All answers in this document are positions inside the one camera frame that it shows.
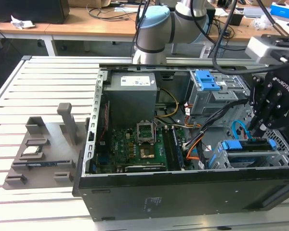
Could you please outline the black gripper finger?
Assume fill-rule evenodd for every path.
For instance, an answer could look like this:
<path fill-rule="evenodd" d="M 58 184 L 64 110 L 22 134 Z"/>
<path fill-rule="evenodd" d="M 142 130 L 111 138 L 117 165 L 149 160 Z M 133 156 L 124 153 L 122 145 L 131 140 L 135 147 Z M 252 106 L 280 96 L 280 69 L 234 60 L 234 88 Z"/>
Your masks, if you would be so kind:
<path fill-rule="evenodd" d="M 274 110 L 273 78 L 273 74 L 266 74 L 265 77 L 253 77 L 250 106 L 254 116 L 249 123 L 249 130 L 258 130 L 262 125 L 269 129 L 274 128 L 272 116 Z"/>
<path fill-rule="evenodd" d="M 279 107 L 280 105 L 278 106 L 274 105 L 274 110 L 272 112 L 274 128 L 271 128 L 271 129 L 289 127 L 289 110 L 287 111 L 280 110 Z M 269 128 L 262 125 L 260 129 L 254 130 L 254 135 L 263 135 L 267 129 Z"/>

